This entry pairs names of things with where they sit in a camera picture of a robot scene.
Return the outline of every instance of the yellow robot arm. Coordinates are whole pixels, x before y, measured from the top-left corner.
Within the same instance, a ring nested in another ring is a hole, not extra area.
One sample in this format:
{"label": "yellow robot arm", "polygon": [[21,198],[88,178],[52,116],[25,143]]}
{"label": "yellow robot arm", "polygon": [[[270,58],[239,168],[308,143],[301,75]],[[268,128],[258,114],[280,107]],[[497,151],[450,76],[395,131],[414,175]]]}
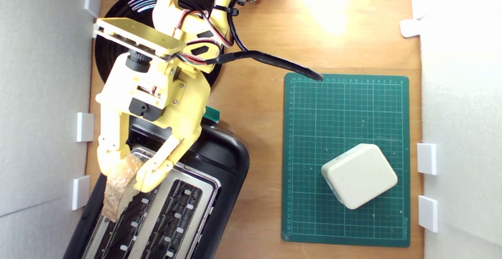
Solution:
{"label": "yellow robot arm", "polygon": [[[232,45],[227,39],[228,17],[235,11],[228,7],[236,0],[206,2],[207,10],[183,9],[179,1],[157,0],[154,29],[128,18],[99,18],[96,22],[102,28],[97,34],[129,48],[118,56],[96,96],[101,104],[98,162],[108,176],[104,203],[113,206],[104,211],[111,211],[106,217],[112,221],[131,200],[131,187],[136,192],[152,191],[199,138],[210,93],[203,73],[213,70],[222,46]],[[282,68],[289,63],[271,56],[259,60],[271,65],[277,62]],[[129,155],[126,144],[129,116],[172,129],[156,154],[141,166]]]}

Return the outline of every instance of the white box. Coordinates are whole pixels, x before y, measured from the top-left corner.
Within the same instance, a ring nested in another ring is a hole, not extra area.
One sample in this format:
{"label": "white box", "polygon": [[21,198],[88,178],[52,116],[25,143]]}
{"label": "white box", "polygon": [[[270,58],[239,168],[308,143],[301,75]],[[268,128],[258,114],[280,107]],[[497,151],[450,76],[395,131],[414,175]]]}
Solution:
{"label": "white box", "polygon": [[360,207],[398,182],[380,148],[366,143],[324,164],[321,173],[337,200],[349,209]]}

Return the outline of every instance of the wire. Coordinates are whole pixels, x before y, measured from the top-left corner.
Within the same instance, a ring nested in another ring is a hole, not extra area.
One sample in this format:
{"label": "wire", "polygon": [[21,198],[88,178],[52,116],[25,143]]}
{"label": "wire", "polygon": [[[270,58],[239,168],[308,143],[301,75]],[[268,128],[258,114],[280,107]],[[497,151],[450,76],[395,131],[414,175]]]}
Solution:
{"label": "wire", "polygon": [[[230,9],[233,9],[233,7],[235,6],[235,4],[238,2],[239,0],[231,0],[230,3],[228,4],[228,8]],[[232,35],[232,38],[233,38],[233,41],[235,43],[237,43],[237,46],[242,50],[242,51],[247,51],[249,49],[246,48],[246,46],[244,45],[244,43],[240,40],[238,34],[237,34],[237,30],[235,29],[235,24],[233,23],[233,15],[231,13],[227,13],[226,14],[226,19],[227,19],[227,22],[228,22],[228,26],[230,27],[230,32],[231,32],[231,35]]]}
{"label": "wire", "polygon": [[178,25],[176,26],[176,29],[181,29],[181,25],[183,25],[183,21],[185,20],[187,14],[190,12],[188,9],[183,9],[181,11],[181,18],[180,21],[178,22]]}
{"label": "wire", "polygon": [[206,21],[206,23],[210,27],[211,32],[220,39],[220,41],[223,43],[224,47],[229,48],[229,47],[233,46],[233,44],[230,41],[228,41],[226,39],[226,37],[221,34],[220,31],[218,31],[218,29],[213,25],[213,23],[211,23],[211,21],[209,20],[209,17],[208,17],[208,14],[209,14],[208,11],[203,11],[203,12],[192,11],[191,13],[199,15],[199,17],[203,18]]}
{"label": "wire", "polygon": [[189,53],[185,53],[185,52],[183,52],[183,53],[176,53],[176,57],[178,59],[180,59],[181,61],[189,63],[189,64],[207,65],[206,60],[204,60],[204,59],[202,59],[202,58],[200,58],[198,56],[189,54]]}
{"label": "wire", "polygon": [[187,46],[194,45],[196,43],[211,43],[211,44],[217,46],[217,48],[218,48],[218,53],[217,53],[217,55],[215,57],[218,57],[220,54],[222,54],[222,52],[221,52],[221,50],[222,50],[221,44],[218,43],[217,40],[214,40],[214,39],[211,39],[211,38],[200,38],[200,39],[197,39],[197,40],[193,40],[193,41],[187,42]]}

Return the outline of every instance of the white bracket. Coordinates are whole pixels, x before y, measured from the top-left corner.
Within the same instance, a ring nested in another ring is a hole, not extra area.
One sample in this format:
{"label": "white bracket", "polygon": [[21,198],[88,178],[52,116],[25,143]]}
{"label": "white bracket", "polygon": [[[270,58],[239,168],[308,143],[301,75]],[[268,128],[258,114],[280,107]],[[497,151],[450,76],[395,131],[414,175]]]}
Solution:
{"label": "white bracket", "polygon": [[438,174],[435,144],[417,144],[417,165],[420,173],[434,176]]}
{"label": "white bracket", "polygon": [[73,179],[73,197],[71,209],[77,210],[84,206],[89,200],[90,176]]}
{"label": "white bracket", "polygon": [[94,140],[94,114],[77,113],[77,142]]}
{"label": "white bracket", "polygon": [[84,9],[94,18],[99,18],[101,10],[101,0],[84,0]]}
{"label": "white bracket", "polygon": [[418,224],[431,232],[438,232],[437,200],[423,195],[418,196]]}

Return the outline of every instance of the black cable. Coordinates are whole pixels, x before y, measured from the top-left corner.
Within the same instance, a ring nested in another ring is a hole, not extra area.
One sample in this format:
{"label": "black cable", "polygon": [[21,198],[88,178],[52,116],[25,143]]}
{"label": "black cable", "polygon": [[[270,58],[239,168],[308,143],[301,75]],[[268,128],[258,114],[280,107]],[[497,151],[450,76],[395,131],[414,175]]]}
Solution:
{"label": "black cable", "polygon": [[[229,9],[233,9],[235,4],[239,0],[231,0],[230,3],[228,4]],[[228,53],[228,54],[222,54],[219,55],[218,57],[214,59],[209,59],[206,61],[207,64],[224,64],[226,62],[238,60],[238,59],[243,59],[243,58],[252,58],[258,62],[268,64],[271,66],[291,70],[293,72],[297,72],[301,75],[304,75],[310,79],[316,80],[316,81],[322,81],[324,79],[323,75],[316,73],[309,68],[306,68],[305,66],[296,64],[294,62],[288,61],[286,59],[279,58],[277,56],[273,56],[270,54],[266,54],[260,51],[255,51],[252,50],[250,51],[244,43],[240,40],[237,30],[235,29],[235,24],[233,23],[233,15],[229,12],[226,14],[228,26],[230,28],[230,32],[233,37],[233,41],[237,43],[237,46],[242,50],[240,52],[233,52],[233,53]]]}
{"label": "black cable", "polygon": [[256,51],[256,50],[247,50],[247,51],[239,51],[239,52],[232,52],[232,53],[227,53],[227,54],[222,54],[219,55],[218,57],[214,59],[208,59],[206,61],[207,64],[224,64],[227,62],[239,60],[239,59],[244,59],[244,58],[252,58],[255,59],[258,62],[262,62],[271,66],[276,66],[279,68],[283,68],[286,70],[290,70],[296,73],[299,73],[301,75],[304,75],[306,77],[309,77],[310,79],[316,80],[316,81],[322,81],[324,79],[323,75],[316,73],[312,71],[309,68],[306,68],[305,66],[302,66],[300,64],[296,64],[294,62],[288,61],[286,59],[282,59],[277,56],[273,56],[264,52]]}
{"label": "black cable", "polygon": [[[235,4],[238,2],[239,0],[231,0],[230,3],[228,4],[228,8],[230,9],[233,9],[233,7],[235,6]],[[232,38],[233,38],[233,41],[235,43],[237,43],[237,46],[242,50],[242,51],[247,51],[249,49],[246,48],[246,46],[244,45],[244,43],[242,43],[242,41],[240,40],[238,34],[237,34],[237,30],[235,30],[235,24],[233,23],[233,15],[230,14],[230,13],[227,13],[226,14],[226,19],[227,19],[227,22],[228,22],[228,26],[230,28],[230,32],[232,34]]]}

